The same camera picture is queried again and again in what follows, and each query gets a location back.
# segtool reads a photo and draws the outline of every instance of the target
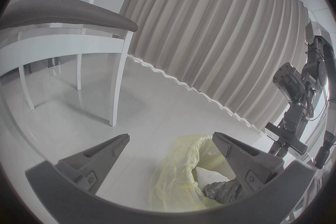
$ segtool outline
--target glossy floor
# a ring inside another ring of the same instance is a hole
[[[115,163],[97,195],[118,204],[149,209],[149,179],[166,157],[176,137],[224,132],[258,147],[259,132],[248,127],[202,94],[128,58],[120,91],[117,125],[108,121],[113,58],[107,54],[83,55],[82,90],[76,90],[76,57],[61,58],[61,66],[46,68],[46,60],[31,64],[27,85],[35,109],[23,96],[18,71],[2,77],[9,107],[28,139],[52,163],[116,135],[128,133],[130,142]],[[17,180],[34,165],[20,147],[10,148],[4,135],[0,160],[10,162]]]

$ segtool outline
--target yellow plastic bag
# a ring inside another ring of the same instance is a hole
[[[198,187],[196,166],[236,176],[212,142],[212,135],[190,135],[176,139],[168,156],[150,179],[150,208],[161,212],[188,212],[221,206],[205,197]]]

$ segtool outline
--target pleated curtain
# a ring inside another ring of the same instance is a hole
[[[274,73],[306,61],[300,0],[125,0],[120,13],[139,26],[129,54],[261,130],[287,105]]]

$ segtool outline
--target seat cushion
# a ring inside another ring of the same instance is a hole
[[[42,23],[98,25],[136,32],[130,19],[80,0],[21,0],[5,10],[0,29]]]

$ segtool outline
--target chair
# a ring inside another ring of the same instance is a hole
[[[121,78],[128,47],[137,25],[131,20],[81,0],[20,0],[7,7],[0,19],[0,30],[11,27],[55,24],[56,27],[21,31],[0,43],[0,75],[19,67],[25,97],[30,108],[23,65],[41,59],[77,54],[77,89],[81,89],[81,56],[83,53],[118,53],[111,83],[110,125],[117,121]],[[62,24],[74,28],[62,27]],[[86,35],[86,29],[96,29],[119,36]]]

